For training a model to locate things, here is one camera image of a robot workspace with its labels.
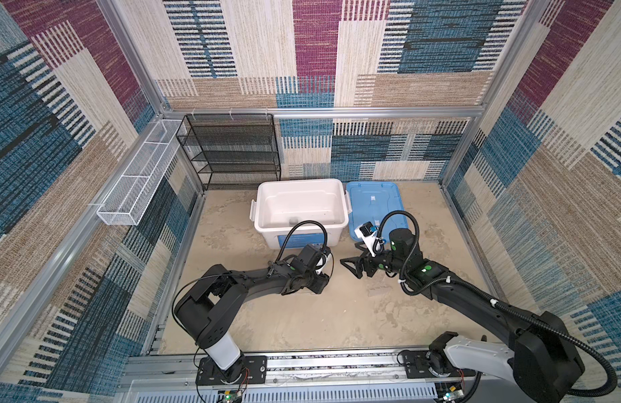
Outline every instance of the black metal shelf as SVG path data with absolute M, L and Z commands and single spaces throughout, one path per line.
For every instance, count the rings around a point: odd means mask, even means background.
M 272 115 L 187 115 L 178 136 L 205 189 L 256 189 L 279 181 L 282 169 Z

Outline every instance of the red wire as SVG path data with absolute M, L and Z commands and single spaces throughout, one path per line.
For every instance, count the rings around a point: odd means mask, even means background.
M 461 376 L 461 389 L 462 389 L 463 393 L 465 393 L 465 374 L 463 373 L 462 369 L 459 369 L 458 373 Z
M 246 368 L 245 369 L 245 376 L 243 377 L 243 381 L 241 381 L 241 384 L 239 385 L 239 390 L 241 390 L 241 387 L 243 386 L 243 383 L 245 382 L 245 389 L 243 391 L 246 391 L 248 389 L 248 377 L 250 376 L 250 369 Z

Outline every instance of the label on bin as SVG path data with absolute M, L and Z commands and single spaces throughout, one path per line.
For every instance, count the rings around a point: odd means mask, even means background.
M 286 235 L 279 235 L 279 247 L 282 247 L 283 241 L 286 239 Z M 303 248 L 304 246 L 311 244 L 313 246 L 322 246 L 324 243 L 324 233 L 298 233 L 292 234 L 286 243 L 286 248 Z

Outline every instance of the wire mesh shelf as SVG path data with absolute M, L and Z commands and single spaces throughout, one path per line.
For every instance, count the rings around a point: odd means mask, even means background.
M 179 120 L 163 119 L 148 134 L 97 214 L 107 225 L 138 225 L 178 150 Z
M 282 170 L 272 115 L 187 115 L 177 139 L 205 189 L 257 189 Z

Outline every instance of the storage bin handle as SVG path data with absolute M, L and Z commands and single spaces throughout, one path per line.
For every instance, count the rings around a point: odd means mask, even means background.
M 250 221 L 254 221 L 254 213 L 257 211 L 257 202 L 252 201 L 250 203 Z
M 347 197 L 347 212 L 348 212 L 348 214 L 351 214 L 351 213 L 353 213 L 353 207 L 350 204 L 350 196 L 348 194 L 348 190 L 345 192 L 345 195 Z

